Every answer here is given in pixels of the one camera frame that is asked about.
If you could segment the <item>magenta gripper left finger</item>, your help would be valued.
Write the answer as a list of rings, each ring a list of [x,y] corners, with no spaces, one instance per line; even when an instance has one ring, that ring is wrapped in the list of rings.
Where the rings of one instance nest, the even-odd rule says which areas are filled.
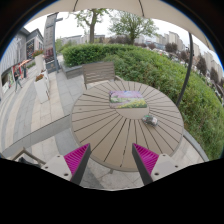
[[[42,169],[79,185],[91,154],[90,144],[83,145],[65,156],[56,155]]]

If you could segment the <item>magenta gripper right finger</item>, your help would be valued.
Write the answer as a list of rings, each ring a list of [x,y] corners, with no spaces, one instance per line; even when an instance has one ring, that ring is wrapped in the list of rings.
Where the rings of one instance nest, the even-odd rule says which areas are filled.
[[[136,143],[132,144],[132,155],[144,185],[148,185],[181,169],[181,165],[169,155],[158,155]]]

